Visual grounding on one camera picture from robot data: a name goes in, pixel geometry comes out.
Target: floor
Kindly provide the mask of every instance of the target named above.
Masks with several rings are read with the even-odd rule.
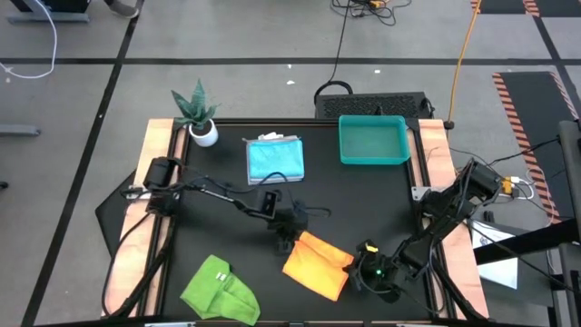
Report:
[[[147,121],[179,114],[170,90],[187,94],[200,78],[210,100],[222,104],[218,117],[313,117],[312,96],[332,72],[342,17],[330,11],[328,0],[138,5],[142,15],[130,25],[93,1],[90,24],[57,26],[59,61],[52,74],[0,84],[0,122],[35,124],[43,131],[37,138],[0,138],[0,179],[11,184],[0,193],[3,325],[23,321],[59,222],[68,223],[61,250],[38,310],[26,319],[40,324],[98,318],[110,258],[94,209],[134,169]],[[3,17],[14,11],[10,2],[0,3],[0,62],[19,74],[42,73],[51,30],[8,24]],[[341,64],[336,79],[348,81],[356,93],[423,91],[436,116],[445,118],[470,16],[468,0],[439,0],[399,9],[394,27],[374,17],[350,19],[341,57],[362,59]],[[531,15],[478,17],[467,58],[488,60],[468,60],[462,68],[451,146],[488,160],[518,151],[493,73],[552,71],[564,78],[565,71],[581,88],[581,18],[541,23],[557,55],[567,60],[555,60]],[[571,65],[559,71],[563,64]],[[460,166],[468,157],[453,159]],[[522,176],[527,167],[515,158],[497,169]],[[499,223],[528,230],[547,219],[527,202],[493,211]],[[548,325],[544,308],[487,301],[500,322]]]

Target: white pot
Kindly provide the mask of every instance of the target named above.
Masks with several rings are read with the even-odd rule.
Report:
[[[188,131],[190,132],[193,141],[195,141],[199,146],[202,147],[212,146],[218,141],[218,129],[216,128],[216,125],[214,124],[214,121],[212,119],[210,120],[210,124],[212,124],[212,128],[206,135],[194,134],[192,131],[192,125],[191,124],[188,125]]]

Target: white paper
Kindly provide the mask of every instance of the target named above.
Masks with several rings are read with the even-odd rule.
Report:
[[[479,232],[485,234],[495,241],[502,241],[514,237],[509,233],[504,233],[496,228],[490,227],[484,223],[473,222]],[[491,241],[487,240],[480,233],[472,229],[472,248],[488,245]],[[506,259],[495,263],[481,264],[478,266],[480,277],[492,282],[497,282],[506,287],[516,289],[518,286],[518,258]]]

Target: potted plant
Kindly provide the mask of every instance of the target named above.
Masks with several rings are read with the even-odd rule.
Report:
[[[172,90],[173,100],[180,108],[183,117],[178,122],[185,124],[193,140],[199,146],[212,146],[218,141],[218,130],[212,120],[218,105],[211,105],[206,109],[206,93],[202,83],[198,80],[192,94],[192,101],[188,102],[183,96]]]

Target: folded cloth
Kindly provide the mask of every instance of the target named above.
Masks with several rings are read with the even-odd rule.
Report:
[[[337,301],[349,277],[343,267],[352,262],[352,255],[303,232],[295,241],[282,272],[308,289]]]
[[[248,142],[248,175],[250,183],[257,183],[271,173],[283,173],[289,182],[302,180],[305,167],[300,139],[280,139]],[[265,183],[283,182],[279,175]]]
[[[261,315],[254,293],[214,255],[203,262],[180,298],[202,319],[221,316],[254,325]]]

